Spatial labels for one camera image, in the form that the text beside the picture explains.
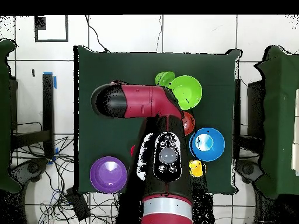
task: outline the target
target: green cloth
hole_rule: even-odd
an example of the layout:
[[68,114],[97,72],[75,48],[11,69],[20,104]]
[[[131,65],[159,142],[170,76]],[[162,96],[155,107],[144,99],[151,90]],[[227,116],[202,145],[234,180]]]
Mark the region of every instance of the green cloth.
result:
[[256,186],[272,199],[279,194],[299,194],[299,177],[291,169],[299,55],[289,55],[278,46],[271,46],[265,61],[256,67],[261,70],[266,85],[265,149],[261,161],[265,175],[258,179]]
[[[120,159],[128,170],[133,163],[130,148],[137,143],[143,121],[142,118],[99,117],[91,108],[92,92],[115,79],[130,84],[155,85],[156,75],[163,71],[173,71],[176,76],[190,75],[201,83],[203,96],[193,109],[197,128],[215,128],[225,139],[222,156],[206,164],[208,191],[235,192],[231,185],[232,117],[235,60],[240,56],[240,50],[230,50],[223,55],[99,53],[78,47],[78,54],[80,192],[96,191],[90,182],[89,171],[103,156]],[[190,137],[191,134],[186,137],[187,147]]]
[[16,48],[10,40],[0,40],[0,189],[17,193],[21,186],[8,174],[11,159],[11,92],[7,57]]

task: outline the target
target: bowl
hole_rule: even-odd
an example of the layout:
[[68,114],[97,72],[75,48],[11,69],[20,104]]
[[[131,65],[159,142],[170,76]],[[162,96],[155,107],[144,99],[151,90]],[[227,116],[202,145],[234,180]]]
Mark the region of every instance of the bowl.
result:
[[91,167],[90,180],[95,189],[102,193],[116,193],[127,182],[127,169],[115,157],[105,156]]

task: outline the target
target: metal bar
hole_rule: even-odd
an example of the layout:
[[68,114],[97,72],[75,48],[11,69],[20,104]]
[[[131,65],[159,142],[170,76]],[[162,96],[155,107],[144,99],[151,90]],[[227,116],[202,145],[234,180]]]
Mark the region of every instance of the metal bar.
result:
[[21,134],[14,134],[12,135],[12,150],[32,145],[32,144],[37,144],[39,142],[45,142],[51,139],[51,132],[49,130],[47,131],[34,131],[34,132],[29,132],[29,133],[21,133]]
[[235,103],[234,103],[234,136],[233,136],[233,159],[239,159],[240,156],[240,145],[239,145],[239,136],[240,136],[240,122],[241,122],[241,99],[240,99],[240,85],[241,80],[235,80]]
[[54,156],[54,97],[53,76],[43,75],[43,130],[48,131],[44,140],[44,155],[51,159]]
[[240,147],[248,149],[253,153],[263,153],[263,141],[261,139],[253,138],[251,136],[239,136],[238,143]]
[[12,117],[12,125],[11,125],[11,130],[14,131],[16,130],[18,126],[18,121],[17,121],[17,112],[16,112],[16,91],[18,88],[18,82],[16,81],[15,78],[11,78],[9,80],[10,85],[11,85],[11,117]]

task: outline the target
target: tile floor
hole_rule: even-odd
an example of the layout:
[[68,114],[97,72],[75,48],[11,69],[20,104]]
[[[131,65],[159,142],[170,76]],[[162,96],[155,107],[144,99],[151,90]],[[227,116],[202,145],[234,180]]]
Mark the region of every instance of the tile floor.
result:
[[[262,77],[253,67],[259,62],[269,45],[280,45],[291,53],[299,49],[298,16],[284,15],[124,15],[89,16],[90,25],[97,31],[100,42],[111,52],[172,52],[172,53],[219,53],[232,48],[243,51],[239,63],[241,84],[241,123],[248,122],[246,86]],[[39,30],[40,39],[65,39],[65,16],[46,16],[47,29]],[[55,138],[74,137],[74,45],[82,45],[93,51],[103,51],[94,31],[88,27],[85,16],[68,16],[68,42],[35,42],[33,16],[0,17],[0,38],[16,41],[15,52],[9,54],[11,73],[19,81],[18,123],[42,122],[41,75],[52,72],[57,76],[55,97]],[[21,125],[19,132],[36,131],[39,125]],[[246,126],[241,127],[246,134]],[[22,162],[28,155],[23,150],[15,152],[13,165]],[[64,149],[72,156],[72,145]],[[73,164],[64,171],[65,187],[74,184]],[[57,170],[48,165],[47,173],[52,187],[58,188]],[[46,174],[38,183],[30,183],[26,194],[28,224],[67,224],[66,221],[44,220],[43,212],[52,204],[53,191]],[[216,224],[252,224],[255,213],[255,196],[251,185],[244,184],[235,176],[235,195],[213,195]],[[112,195],[93,193],[86,200],[96,216],[117,214],[111,207]],[[112,223],[113,218],[104,218]],[[70,224],[79,224],[71,219]],[[91,217],[80,224],[105,224],[104,220]]]

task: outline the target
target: green bowl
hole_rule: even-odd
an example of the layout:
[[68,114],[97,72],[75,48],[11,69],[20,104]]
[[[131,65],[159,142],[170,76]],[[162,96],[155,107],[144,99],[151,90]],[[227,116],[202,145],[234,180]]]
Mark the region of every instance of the green bowl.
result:
[[179,76],[175,78],[170,86],[182,110],[194,108],[199,104],[203,94],[201,84],[192,76]]
[[169,87],[169,84],[175,79],[175,74],[172,71],[159,73],[155,78],[157,86]]

